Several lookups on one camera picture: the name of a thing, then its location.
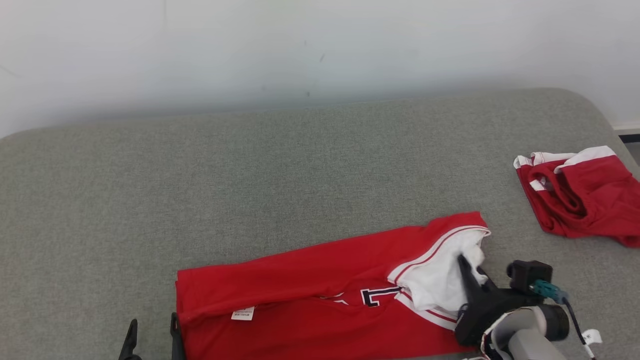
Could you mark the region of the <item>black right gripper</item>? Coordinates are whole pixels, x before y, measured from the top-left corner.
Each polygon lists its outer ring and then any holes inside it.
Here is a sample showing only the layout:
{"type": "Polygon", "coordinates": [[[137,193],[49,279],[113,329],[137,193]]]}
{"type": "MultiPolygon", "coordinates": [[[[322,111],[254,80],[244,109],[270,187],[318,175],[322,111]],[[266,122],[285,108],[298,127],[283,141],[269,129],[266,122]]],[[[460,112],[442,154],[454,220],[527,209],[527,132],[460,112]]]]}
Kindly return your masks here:
{"type": "Polygon", "coordinates": [[[499,289],[482,267],[471,264],[462,254],[458,255],[457,263],[466,296],[466,307],[458,316],[454,330],[460,346],[479,346],[483,333],[503,314],[544,303],[539,295],[528,295],[515,289],[499,289]],[[478,280],[477,275],[486,279],[478,280]]]}

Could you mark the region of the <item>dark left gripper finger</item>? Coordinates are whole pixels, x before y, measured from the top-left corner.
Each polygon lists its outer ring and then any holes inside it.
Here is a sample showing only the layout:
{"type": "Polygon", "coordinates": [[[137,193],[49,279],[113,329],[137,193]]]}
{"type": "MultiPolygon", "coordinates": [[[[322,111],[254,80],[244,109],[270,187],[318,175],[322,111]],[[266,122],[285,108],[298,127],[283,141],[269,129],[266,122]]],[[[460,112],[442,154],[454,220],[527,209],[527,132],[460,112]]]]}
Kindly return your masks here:
{"type": "Polygon", "coordinates": [[[172,339],[171,359],[186,360],[185,345],[182,337],[182,328],[179,322],[178,313],[171,313],[170,335],[172,339]]]}
{"type": "Polygon", "coordinates": [[[118,360],[141,360],[142,358],[135,354],[135,348],[137,347],[138,340],[138,321],[133,319],[127,330],[124,342],[121,347],[121,351],[118,356],[118,360]]]}

